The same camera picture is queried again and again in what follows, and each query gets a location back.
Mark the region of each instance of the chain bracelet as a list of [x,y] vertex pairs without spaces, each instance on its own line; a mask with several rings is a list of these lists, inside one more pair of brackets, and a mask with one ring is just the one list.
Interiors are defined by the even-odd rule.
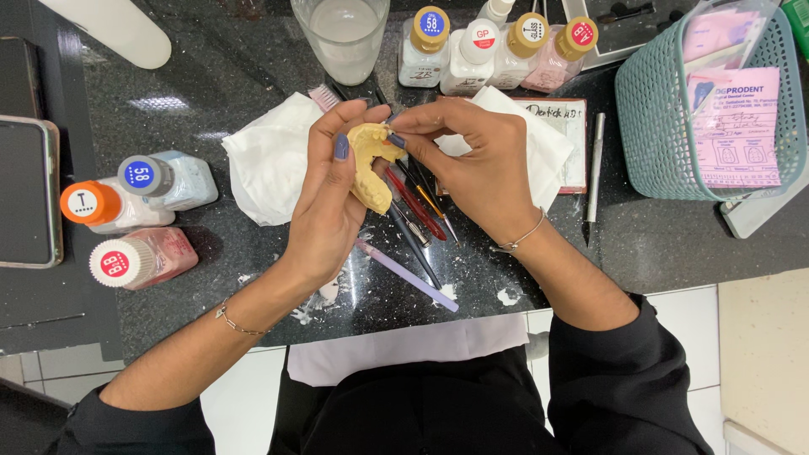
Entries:
[[[221,316],[225,316],[225,310],[227,310],[227,306],[225,306],[225,302],[227,302],[227,299],[225,299],[225,300],[223,300],[223,301],[222,301],[222,307],[221,307],[219,310],[217,310],[217,312],[216,312],[216,319],[219,319],[219,317],[221,317]],[[225,316],[225,322],[226,322],[226,323],[227,323],[227,324],[228,324],[228,325],[229,325],[229,326],[230,326],[230,327],[231,327],[233,330],[236,330],[236,331],[239,331],[239,332],[244,332],[244,333],[246,333],[246,334],[248,334],[248,335],[263,335],[263,334],[266,334],[267,332],[269,332],[269,330],[264,330],[263,332],[258,332],[258,331],[255,331],[255,330],[247,330],[247,329],[242,329],[241,327],[239,327],[238,325],[236,325],[236,323],[235,323],[235,322],[233,322],[233,321],[231,321],[230,319],[228,319],[228,318],[227,318],[227,316]]]
[[540,207],[540,213],[542,213],[542,218],[540,218],[540,222],[537,223],[536,226],[534,226],[534,228],[531,231],[528,231],[528,234],[518,238],[517,240],[515,240],[513,242],[509,242],[509,243],[504,244],[504,245],[498,245],[498,247],[500,247],[500,248],[494,248],[493,246],[490,246],[489,249],[492,250],[492,251],[495,251],[497,253],[509,253],[509,254],[516,251],[517,247],[519,246],[518,245],[519,242],[525,240],[526,237],[533,234],[535,230],[540,228],[540,225],[542,224],[542,222],[545,221],[546,218],[548,218],[548,216],[545,214],[545,210],[542,209],[541,207]]

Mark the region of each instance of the woman's left hand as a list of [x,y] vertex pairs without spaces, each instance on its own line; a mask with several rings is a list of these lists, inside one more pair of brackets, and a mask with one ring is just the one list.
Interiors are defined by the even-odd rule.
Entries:
[[[338,104],[309,129],[308,164],[300,199],[292,213],[290,241],[281,259],[311,294],[334,279],[354,246],[366,207],[349,190],[354,183],[354,151],[345,136],[356,125],[380,123],[387,105],[366,110],[364,100]],[[382,175],[388,162],[377,159]]]

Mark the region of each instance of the pink bottle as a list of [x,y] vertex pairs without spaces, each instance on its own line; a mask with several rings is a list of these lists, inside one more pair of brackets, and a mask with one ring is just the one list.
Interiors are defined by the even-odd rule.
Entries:
[[581,72],[584,54],[595,47],[599,29],[583,16],[575,17],[567,25],[552,25],[548,43],[537,54],[536,69],[521,86],[550,93]]
[[197,253],[179,228],[149,227],[96,246],[90,272],[104,286],[134,291],[172,279],[197,262]]

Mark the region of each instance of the black granite countertop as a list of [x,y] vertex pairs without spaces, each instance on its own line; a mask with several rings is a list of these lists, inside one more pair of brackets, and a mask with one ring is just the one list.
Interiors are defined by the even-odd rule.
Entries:
[[[280,104],[295,91],[324,81],[288,2],[241,0],[134,0],[172,40],[172,57],[157,70],[139,69],[86,34],[83,74],[99,176],[113,175],[128,155],[177,149],[205,159],[220,198],[177,213],[200,256],[192,270],[141,291],[116,292],[123,356],[129,362],[162,338],[238,291],[277,260],[288,226],[258,227],[237,207],[230,188],[224,135]],[[447,11],[453,28],[474,19],[481,2],[433,2]],[[396,2],[373,77],[394,111],[432,100],[435,90],[405,89],[396,82],[401,23],[424,2]],[[530,2],[517,2],[512,19]],[[551,23],[564,21],[549,2]],[[560,196],[549,217],[571,244],[624,289],[656,292],[751,278],[809,266],[803,192],[747,240],[736,240],[712,202],[666,201],[636,193],[626,175],[617,124],[613,81],[617,64],[579,75],[553,94],[587,98],[588,124],[607,114],[598,223],[591,243],[582,235],[587,196]],[[517,89],[513,96],[537,96]],[[142,110],[132,100],[169,98],[184,107]],[[593,131],[588,126],[588,143]],[[426,256],[436,274],[455,286],[460,310],[450,313],[356,250],[338,278],[334,305],[315,298],[283,319],[262,346],[310,342],[461,318],[546,307],[536,282],[512,257],[491,253],[488,237],[445,198],[464,242],[434,242]],[[426,277],[387,218],[369,212],[363,233],[414,273]],[[515,304],[504,305],[506,290]]]

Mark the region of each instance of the woman's right hand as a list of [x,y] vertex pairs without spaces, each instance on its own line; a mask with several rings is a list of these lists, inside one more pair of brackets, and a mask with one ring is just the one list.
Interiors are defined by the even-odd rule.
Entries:
[[[391,128],[405,149],[449,189],[452,200],[503,245],[533,229],[542,216],[531,201],[525,120],[491,113],[466,100],[445,99],[402,112]],[[433,139],[462,134],[472,151],[445,155]]]

